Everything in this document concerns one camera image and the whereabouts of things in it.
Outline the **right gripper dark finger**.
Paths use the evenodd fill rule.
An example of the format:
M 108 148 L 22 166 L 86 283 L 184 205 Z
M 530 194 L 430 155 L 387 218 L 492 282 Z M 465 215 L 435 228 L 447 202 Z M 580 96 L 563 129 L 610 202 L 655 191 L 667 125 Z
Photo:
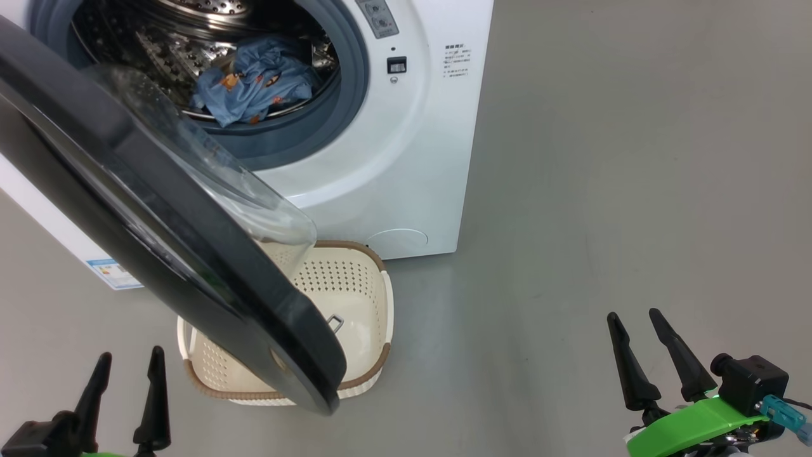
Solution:
M 649 309 L 649 318 L 657 333 L 658 340 L 672 359 L 681 382 L 681 395 L 686 402 L 701 401 L 718 385 L 704 368 L 685 341 L 673 330 L 672 325 L 657 308 Z
M 661 399 L 659 389 L 649 382 L 646 373 L 631 349 L 631 338 L 620 316 L 610 312 L 607 327 L 611 336 L 612 350 L 617 365 L 618 376 L 627 410 L 644 411 L 657 407 Z

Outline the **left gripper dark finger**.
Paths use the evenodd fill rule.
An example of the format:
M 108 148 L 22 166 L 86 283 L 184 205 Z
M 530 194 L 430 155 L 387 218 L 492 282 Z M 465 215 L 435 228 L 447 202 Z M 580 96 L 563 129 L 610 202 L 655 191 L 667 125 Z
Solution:
M 109 384 L 111 368 L 112 354 L 110 352 L 102 353 L 75 407 L 74 413 L 78 417 L 76 437 L 81 453 L 98 452 L 96 431 L 98 430 L 102 396 Z
M 133 435 L 133 442 L 138 446 L 137 454 L 156 454 L 171 445 L 165 355 L 160 345 L 156 345 L 152 350 L 147 377 L 150 381 L 150 390 L 140 426 Z

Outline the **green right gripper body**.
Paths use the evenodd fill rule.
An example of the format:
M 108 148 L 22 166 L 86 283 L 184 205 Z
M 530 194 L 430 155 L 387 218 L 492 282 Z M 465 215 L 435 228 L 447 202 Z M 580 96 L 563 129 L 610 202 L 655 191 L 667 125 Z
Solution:
M 715 396 L 656 420 L 625 439 L 629 456 L 690 454 L 699 448 L 742 447 L 757 441 L 768 419 L 747 417 Z

